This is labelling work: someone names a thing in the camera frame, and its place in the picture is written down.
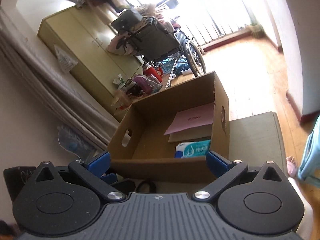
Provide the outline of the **blue white wipes pack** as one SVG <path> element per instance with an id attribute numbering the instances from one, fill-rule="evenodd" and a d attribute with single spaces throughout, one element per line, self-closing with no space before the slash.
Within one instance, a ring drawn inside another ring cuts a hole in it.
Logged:
<path id="1" fill-rule="evenodd" d="M 210 148 L 210 140 L 182 142 L 176 146 L 175 158 L 205 156 Z"/>

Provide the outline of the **black electrical tape roll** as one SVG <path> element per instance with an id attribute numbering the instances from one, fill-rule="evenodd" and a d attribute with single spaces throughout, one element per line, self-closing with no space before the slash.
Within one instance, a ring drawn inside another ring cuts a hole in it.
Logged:
<path id="1" fill-rule="evenodd" d="M 153 181 L 144 180 L 138 184 L 136 187 L 137 193 L 156 193 L 157 186 Z"/>

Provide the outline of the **pink paper booklet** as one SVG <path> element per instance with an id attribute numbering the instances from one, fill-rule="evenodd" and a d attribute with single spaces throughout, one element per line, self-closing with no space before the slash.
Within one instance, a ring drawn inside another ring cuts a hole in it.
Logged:
<path id="1" fill-rule="evenodd" d="M 186 109 L 176 113 L 172 123 L 164 135 L 180 132 L 200 126 L 212 125 L 214 118 L 214 103 Z"/>

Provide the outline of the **blue water jug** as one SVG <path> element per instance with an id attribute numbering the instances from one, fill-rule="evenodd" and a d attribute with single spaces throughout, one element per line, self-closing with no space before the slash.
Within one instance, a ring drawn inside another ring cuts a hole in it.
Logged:
<path id="1" fill-rule="evenodd" d="M 57 140 L 59 145 L 78 159 L 87 161 L 96 152 L 96 148 L 83 139 L 69 126 L 61 125 L 58 128 Z"/>

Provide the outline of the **brown cardboard box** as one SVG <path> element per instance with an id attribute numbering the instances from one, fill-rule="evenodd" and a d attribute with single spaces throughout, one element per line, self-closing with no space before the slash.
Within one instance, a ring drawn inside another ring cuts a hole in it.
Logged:
<path id="1" fill-rule="evenodd" d="M 206 158 L 176 158 L 166 133 L 176 114 L 213 104 L 210 150 L 229 157 L 229 100 L 216 72 L 204 74 L 133 103 L 107 150 L 111 168 L 123 177 L 177 183 L 214 179 Z"/>

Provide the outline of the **pink plastic tumbler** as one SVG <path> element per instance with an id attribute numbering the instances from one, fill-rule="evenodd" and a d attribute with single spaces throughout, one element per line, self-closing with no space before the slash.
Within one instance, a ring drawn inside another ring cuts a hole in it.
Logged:
<path id="1" fill-rule="evenodd" d="M 132 100 L 120 89 L 115 92 L 113 104 L 116 108 L 130 107 Z"/>

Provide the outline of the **dark glass teapot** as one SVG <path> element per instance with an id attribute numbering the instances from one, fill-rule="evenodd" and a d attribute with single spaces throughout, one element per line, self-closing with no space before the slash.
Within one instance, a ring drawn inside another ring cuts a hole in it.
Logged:
<path id="1" fill-rule="evenodd" d="M 135 97 L 140 97 L 143 95 L 143 90 L 137 85 L 137 83 L 131 79 L 128 79 L 125 82 L 125 88 L 126 88 L 126 94 L 135 96 Z"/>

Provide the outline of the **light blue plastic stool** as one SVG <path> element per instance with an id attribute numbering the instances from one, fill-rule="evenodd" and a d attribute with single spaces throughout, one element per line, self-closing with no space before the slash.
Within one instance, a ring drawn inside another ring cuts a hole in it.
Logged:
<path id="1" fill-rule="evenodd" d="M 307 137 L 300 167 L 298 168 L 298 180 L 319 188 L 319 177 L 315 175 L 317 170 L 319 170 L 319 117 L 312 132 Z"/>

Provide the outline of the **purple plastic bottle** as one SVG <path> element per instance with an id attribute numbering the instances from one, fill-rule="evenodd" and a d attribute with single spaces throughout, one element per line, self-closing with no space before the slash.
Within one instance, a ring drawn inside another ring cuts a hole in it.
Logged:
<path id="1" fill-rule="evenodd" d="M 139 85 L 139 87 L 145 92 L 145 94 L 152 94 L 152 87 L 148 84 L 143 76 L 137 75 L 133 78 L 133 81 Z"/>

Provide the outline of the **cluttered folding side table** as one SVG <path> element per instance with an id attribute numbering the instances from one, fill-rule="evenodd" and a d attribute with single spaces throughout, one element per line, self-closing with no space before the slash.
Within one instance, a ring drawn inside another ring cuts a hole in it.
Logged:
<path id="1" fill-rule="evenodd" d="M 127 111 L 132 103 L 171 87 L 171 81 L 176 77 L 174 71 L 179 64 L 182 61 L 173 57 L 160 62 L 156 70 L 162 78 L 161 82 L 153 74 L 137 74 L 130 79 L 118 75 L 113 81 L 117 90 L 111 103 L 116 108 L 115 115 Z"/>

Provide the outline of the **plastic bag on wardrobe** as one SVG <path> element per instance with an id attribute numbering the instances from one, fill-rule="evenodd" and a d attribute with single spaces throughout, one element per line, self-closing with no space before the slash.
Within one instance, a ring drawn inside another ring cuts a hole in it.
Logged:
<path id="1" fill-rule="evenodd" d="M 55 48 L 55 54 L 61 70 L 64 73 L 70 72 L 78 64 L 78 61 L 72 58 L 58 45 L 54 44 L 54 48 Z"/>

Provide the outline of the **beige curtain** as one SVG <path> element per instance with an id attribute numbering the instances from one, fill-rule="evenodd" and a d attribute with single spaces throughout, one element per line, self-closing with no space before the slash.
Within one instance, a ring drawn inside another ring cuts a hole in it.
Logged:
<path id="1" fill-rule="evenodd" d="M 94 146 L 107 149 L 119 123 L 51 69 L 4 11 L 1 11 L 1 61 L 57 118 Z"/>

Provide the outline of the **green wooden wardrobe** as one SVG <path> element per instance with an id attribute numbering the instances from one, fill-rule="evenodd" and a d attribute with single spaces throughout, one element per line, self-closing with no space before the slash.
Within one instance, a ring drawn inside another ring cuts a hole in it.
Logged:
<path id="1" fill-rule="evenodd" d="M 70 7 L 44 18 L 38 37 L 55 54 L 61 49 L 67 57 L 77 61 L 72 76 L 116 120 L 124 111 L 112 105 L 117 86 L 114 79 L 124 79 L 142 73 L 142 64 L 134 56 L 120 56 L 107 51 L 115 32 L 104 25 L 90 7 Z"/>

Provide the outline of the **black wheelchair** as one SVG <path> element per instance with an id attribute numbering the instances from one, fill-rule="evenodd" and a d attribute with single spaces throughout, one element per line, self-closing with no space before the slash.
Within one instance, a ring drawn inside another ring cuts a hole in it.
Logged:
<path id="1" fill-rule="evenodd" d="M 159 66 L 166 59 L 174 59 L 176 63 L 181 59 L 195 77 L 207 72 L 199 46 L 152 4 L 123 11 L 111 27 L 119 37 L 114 45 L 117 53 L 136 53 L 153 66 Z"/>

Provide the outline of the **potted plant by window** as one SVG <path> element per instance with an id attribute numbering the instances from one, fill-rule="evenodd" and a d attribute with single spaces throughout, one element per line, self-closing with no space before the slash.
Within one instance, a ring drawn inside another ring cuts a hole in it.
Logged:
<path id="1" fill-rule="evenodd" d="M 254 38 L 260 39 L 265 37 L 265 32 L 261 24 L 253 22 L 248 27 L 251 31 L 251 35 Z"/>

